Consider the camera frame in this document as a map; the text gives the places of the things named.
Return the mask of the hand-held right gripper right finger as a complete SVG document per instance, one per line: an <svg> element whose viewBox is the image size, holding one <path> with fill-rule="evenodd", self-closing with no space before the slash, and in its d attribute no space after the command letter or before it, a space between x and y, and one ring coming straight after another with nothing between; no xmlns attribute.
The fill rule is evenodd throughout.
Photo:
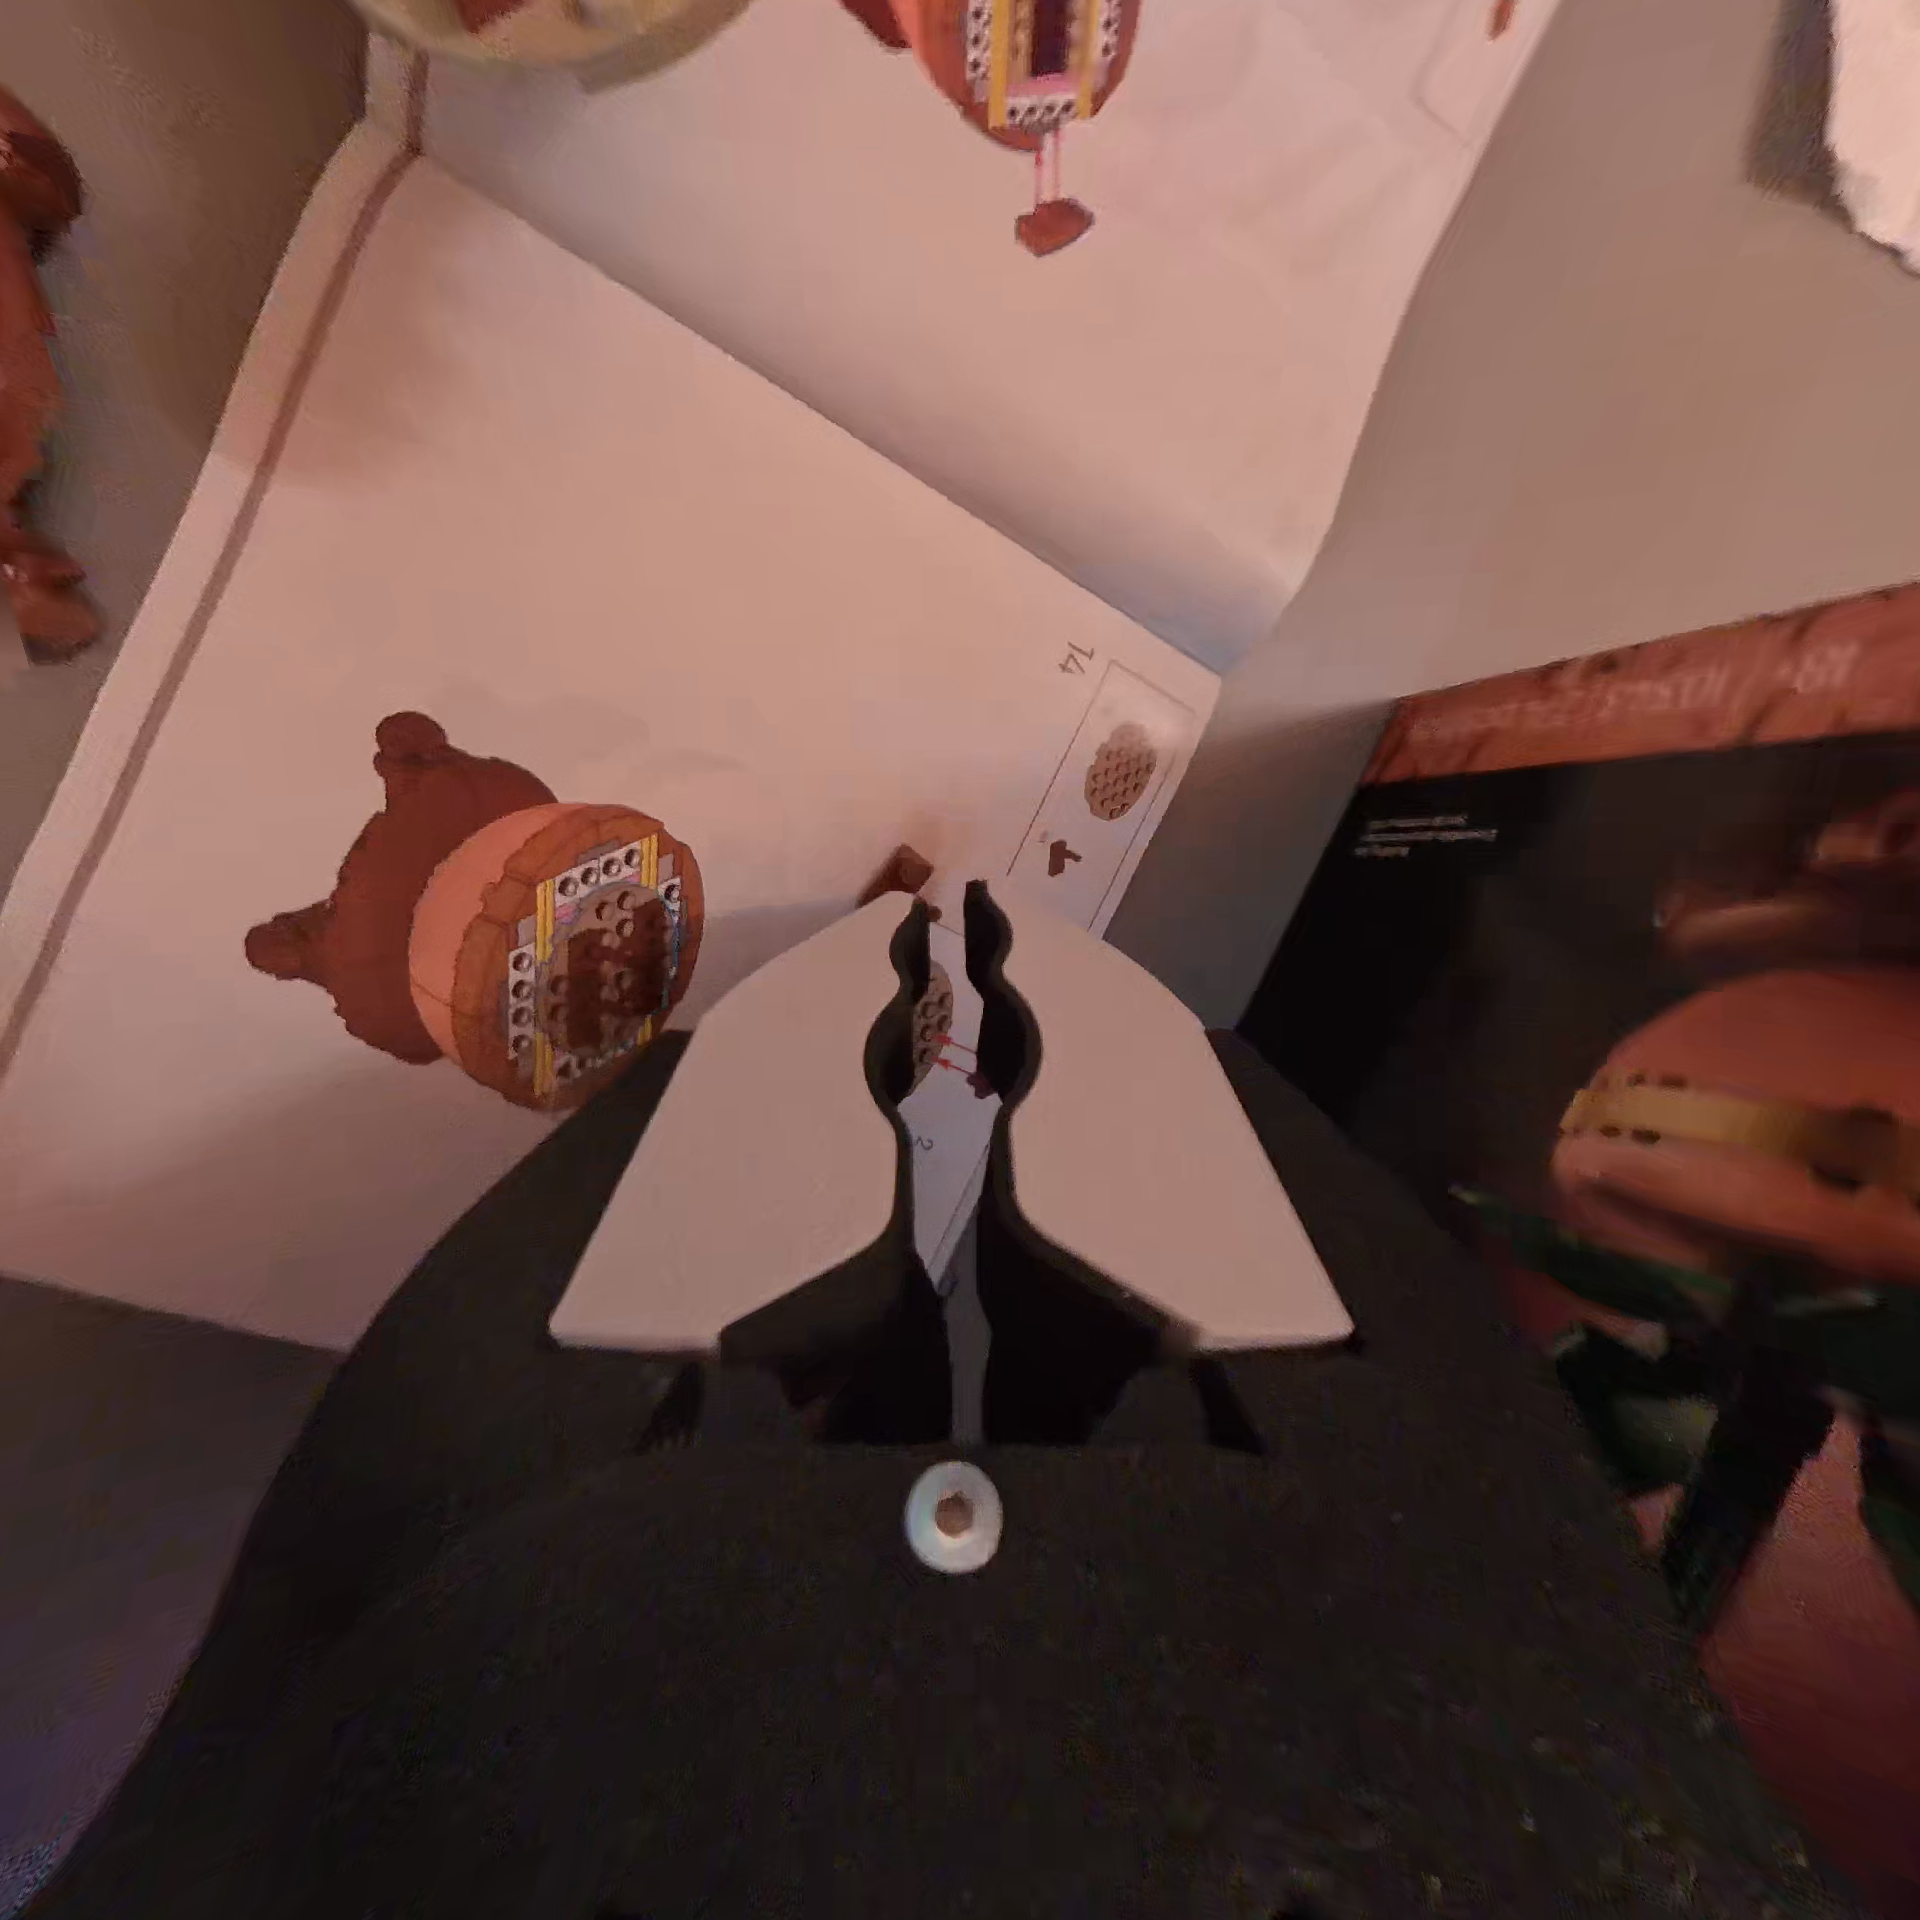
<svg viewBox="0 0 1920 1920"><path fill-rule="evenodd" d="M1016 887L969 881L963 936L1005 1227L1178 1352L1346 1343L1353 1317L1199 1019Z"/></svg>

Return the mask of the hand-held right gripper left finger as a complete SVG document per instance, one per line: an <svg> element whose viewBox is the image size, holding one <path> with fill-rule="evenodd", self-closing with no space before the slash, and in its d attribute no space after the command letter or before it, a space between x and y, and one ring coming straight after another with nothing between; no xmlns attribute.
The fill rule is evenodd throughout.
<svg viewBox="0 0 1920 1920"><path fill-rule="evenodd" d="M557 1345L742 1352L805 1284L910 1229L899 1104L926 934L923 900L882 896L708 1008L553 1310Z"/></svg>

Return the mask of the brick pot model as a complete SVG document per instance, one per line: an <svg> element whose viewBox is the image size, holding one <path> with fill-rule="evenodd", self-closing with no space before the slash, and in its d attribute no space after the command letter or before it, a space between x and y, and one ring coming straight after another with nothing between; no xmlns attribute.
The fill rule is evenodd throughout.
<svg viewBox="0 0 1920 1920"><path fill-rule="evenodd" d="M29 515L62 396L42 267L82 212L84 184L58 134L3 90L1 587L23 649L40 662L73 659L99 638L84 567Z"/></svg>

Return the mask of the tan round plate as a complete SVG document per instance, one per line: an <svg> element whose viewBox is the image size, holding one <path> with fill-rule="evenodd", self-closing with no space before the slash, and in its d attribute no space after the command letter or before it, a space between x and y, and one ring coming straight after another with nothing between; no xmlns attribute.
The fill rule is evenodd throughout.
<svg viewBox="0 0 1920 1920"><path fill-rule="evenodd" d="M373 33L489 72L559 76L586 89L647 79L737 20L746 2L354 2Z"/></svg>

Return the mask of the black flower print box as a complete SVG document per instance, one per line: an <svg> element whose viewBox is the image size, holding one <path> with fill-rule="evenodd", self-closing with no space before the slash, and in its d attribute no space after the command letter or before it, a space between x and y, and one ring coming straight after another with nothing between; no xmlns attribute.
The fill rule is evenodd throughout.
<svg viewBox="0 0 1920 1920"><path fill-rule="evenodd" d="M1397 699L1239 1034L1498 1277L1916 1917L1916 585Z"/></svg>

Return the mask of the white instruction booklet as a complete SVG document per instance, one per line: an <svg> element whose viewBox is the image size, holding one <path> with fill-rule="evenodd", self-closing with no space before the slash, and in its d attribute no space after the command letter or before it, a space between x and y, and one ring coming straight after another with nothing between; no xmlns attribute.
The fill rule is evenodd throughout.
<svg viewBox="0 0 1920 1920"><path fill-rule="evenodd" d="M1099 927L1302 591L1553 4L744 4L599 92L395 65L3 905L7 1282L353 1345L544 1129L906 843ZM382 767L643 824L674 1014L494 1093L349 1034Z"/></svg>

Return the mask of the white paper sheet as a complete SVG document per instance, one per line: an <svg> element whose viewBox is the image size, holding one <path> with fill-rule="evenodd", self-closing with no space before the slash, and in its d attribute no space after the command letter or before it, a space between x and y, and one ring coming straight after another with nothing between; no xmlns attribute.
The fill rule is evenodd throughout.
<svg viewBox="0 0 1920 1920"><path fill-rule="evenodd" d="M1745 179L1918 274L1918 4L1778 6Z"/></svg>

